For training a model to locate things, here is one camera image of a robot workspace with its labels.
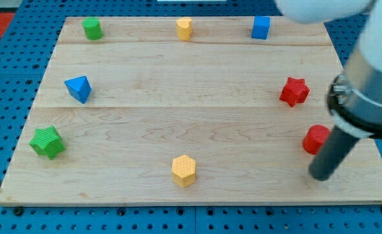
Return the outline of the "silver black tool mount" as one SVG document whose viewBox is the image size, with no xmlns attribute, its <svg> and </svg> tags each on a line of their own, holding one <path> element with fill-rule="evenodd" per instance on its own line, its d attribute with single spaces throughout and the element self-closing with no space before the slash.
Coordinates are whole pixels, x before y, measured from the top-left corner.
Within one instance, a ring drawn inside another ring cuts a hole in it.
<svg viewBox="0 0 382 234">
<path fill-rule="evenodd" d="M 382 70 L 354 49 L 330 84 L 327 106 L 335 125 L 355 138 L 382 139 Z"/>
</svg>

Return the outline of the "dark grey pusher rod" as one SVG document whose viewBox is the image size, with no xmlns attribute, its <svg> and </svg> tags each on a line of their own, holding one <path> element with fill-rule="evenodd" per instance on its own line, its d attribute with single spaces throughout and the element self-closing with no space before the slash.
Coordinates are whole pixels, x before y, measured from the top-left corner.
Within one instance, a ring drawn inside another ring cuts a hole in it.
<svg viewBox="0 0 382 234">
<path fill-rule="evenodd" d="M 334 126 L 309 165 L 309 174 L 318 181 L 327 181 L 346 158 L 360 138 Z"/>
</svg>

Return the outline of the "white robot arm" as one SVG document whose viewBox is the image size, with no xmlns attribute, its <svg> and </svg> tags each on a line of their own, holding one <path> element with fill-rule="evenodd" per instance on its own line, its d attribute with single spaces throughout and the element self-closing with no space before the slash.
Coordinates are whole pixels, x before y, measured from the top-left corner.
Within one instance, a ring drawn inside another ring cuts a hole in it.
<svg viewBox="0 0 382 234">
<path fill-rule="evenodd" d="M 279 11 L 296 23 L 318 23 L 368 12 L 343 72 L 330 85 L 327 106 L 335 126 L 309 165 L 319 181 L 331 177 L 363 138 L 382 139 L 382 0 L 275 0 Z"/>
</svg>

